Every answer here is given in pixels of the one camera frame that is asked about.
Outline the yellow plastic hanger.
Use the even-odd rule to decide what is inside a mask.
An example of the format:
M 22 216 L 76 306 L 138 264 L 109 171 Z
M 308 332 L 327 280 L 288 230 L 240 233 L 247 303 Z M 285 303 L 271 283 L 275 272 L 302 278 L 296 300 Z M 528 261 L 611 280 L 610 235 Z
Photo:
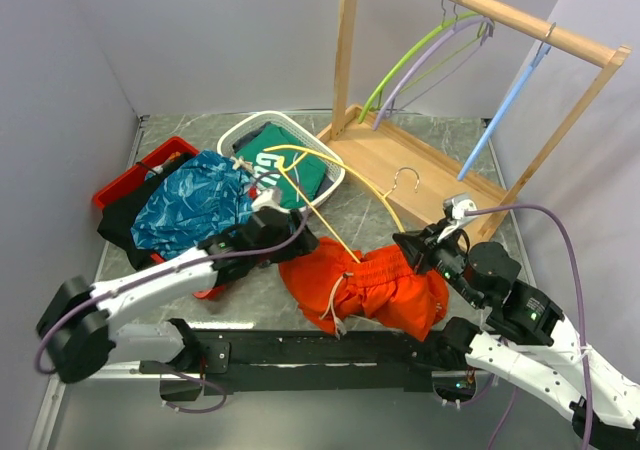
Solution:
M 394 221 L 397 229 L 400 232 L 404 232 L 405 231 L 405 227 L 404 227 L 403 223 L 401 222 L 400 217 L 398 216 L 398 214 L 396 213 L 394 208 L 391 206 L 391 203 L 389 201 L 389 196 L 393 193 L 393 191 L 397 187 L 397 177 L 394 177 L 394 184 L 392 185 L 392 188 L 390 190 L 388 190 L 386 193 L 381 193 L 373 185 L 373 183 L 368 178 L 364 177 L 358 171 L 354 170 L 350 166 L 348 166 L 348 165 L 344 164 L 343 162 L 339 161 L 337 158 L 331 157 L 328 154 L 325 154 L 325 153 L 322 153 L 322 152 L 319 152 L 319 151 L 316 151 L 316 150 L 312 150 L 311 148 L 308 148 L 308 147 L 302 147 L 302 146 L 290 145 L 290 144 L 276 145 L 276 146 L 267 147 L 265 149 L 266 152 L 275 152 L 275 151 L 278 151 L 278 150 L 295 150 L 295 151 L 299 151 L 300 152 L 299 157 L 297 159 L 295 159 L 292 162 L 292 164 L 289 165 L 289 166 L 285 166 L 284 165 L 285 159 L 283 157 L 279 157 L 278 160 L 276 161 L 276 170 L 277 170 L 277 172 L 292 186 L 292 188 L 296 191 L 297 195 L 300 196 L 302 198 L 302 200 L 306 203 L 306 207 L 313 214 L 316 215 L 318 220 L 331 233 L 331 235 L 334 237 L 334 239 L 347 251 L 347 253 L 350 255 L 350 257 L 356 263 L 360 262 L 359 258 L 356 256 L 356 254 L 344 242 L 344 240 L 340 237 L 338 232 L 322 216 L 322 214 L 319 212 L 319 210 L 316 208 L 316 206 L 311 202 L 311 200 L 304 194 L 304 192 L 300 189 L 300 187 L 297 184 L 295 184 L 293 182 L 293 180 L 288 175 L 288 172 L 290 170 L 292 170 L 293 168 L 295 168 L 307 156 L 312 155 L 312 156 L 315 156 L 315 157 L 317 157 L 317 158 L 319 158 L 321 160 L 324 160 L 325 162 L 329 162 L 329 163 L 331 163 L 333 165 L 336 165 L 336 166 L 340 167 L 342 170 L 344 170 L 346 174 L 349 174 L 351 177 L 355 178 L 360 183 L 362 183 L 366 188 L 368 188 L 370 190 L 370 192 L 375 196 L 375 198 L 384 206 L 384 208 L 387 210 L 388 214 L 390 215 L 390 217 Z

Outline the orange drawstring shorts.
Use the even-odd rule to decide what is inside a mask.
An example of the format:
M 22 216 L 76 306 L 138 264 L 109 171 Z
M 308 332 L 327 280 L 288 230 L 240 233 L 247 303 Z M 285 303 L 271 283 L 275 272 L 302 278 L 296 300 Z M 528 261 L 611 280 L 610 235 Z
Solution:
M 346 318 L 362 316 L 422 341 L 447 314 L 445 280 L 434 271 L 415 274 L 396 245 L 349 254 L 322 237 L 311 254 L 278 270 L 303 315 L 338 338 L 346 334 Z

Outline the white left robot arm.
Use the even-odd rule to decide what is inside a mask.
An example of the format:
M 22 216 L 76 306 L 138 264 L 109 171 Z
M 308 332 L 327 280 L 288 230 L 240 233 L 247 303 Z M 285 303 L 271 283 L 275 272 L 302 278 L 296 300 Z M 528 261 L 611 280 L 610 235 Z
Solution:
M 180 256 L 126 277 L 65 281 L 36 326 L 35 370 L 77 383 L 113 363 L 154 361 L 179 372 L 200 366 L 204 352 L 184 320 L 153 326 L 135 319 L 188 294 L 234 283 L 263 262 L 311 254 L 319 240 L 307 220 L 305 212 L 264 207 Z

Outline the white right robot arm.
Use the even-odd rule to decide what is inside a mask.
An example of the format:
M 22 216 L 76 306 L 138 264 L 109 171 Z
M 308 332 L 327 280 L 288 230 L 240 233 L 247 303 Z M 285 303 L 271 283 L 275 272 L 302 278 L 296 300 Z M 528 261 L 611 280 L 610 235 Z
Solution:
M 460 247 L 464 231 L 441 235 L 444 222 L 396 233 L 394 242 L 418 275 L 435 271 L 471 307 L 488 309 L 483 331 L 453 317 L 438 357 L 466 362 L 539 398 L 597 449 L 639 446 L 639 386 L 582 344 L 580 334 L 544 292 L 519 279 L 520 264 L 497 242 Z

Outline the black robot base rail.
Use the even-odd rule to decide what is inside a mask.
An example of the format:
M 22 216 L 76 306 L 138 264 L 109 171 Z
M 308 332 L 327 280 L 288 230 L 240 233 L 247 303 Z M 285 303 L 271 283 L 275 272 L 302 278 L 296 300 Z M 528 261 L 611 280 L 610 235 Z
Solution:
M 139 366 L 159 377 L 162 400 L 258 391 L 400 388 L 469 398 L 475 370 L 441 332 L 423 341 L 393 331 L 351 331 L 342 339 L 319 331 L 197 330 L 199 352 L 184 367 L 194 382 L 168 374 L 151 360 Z

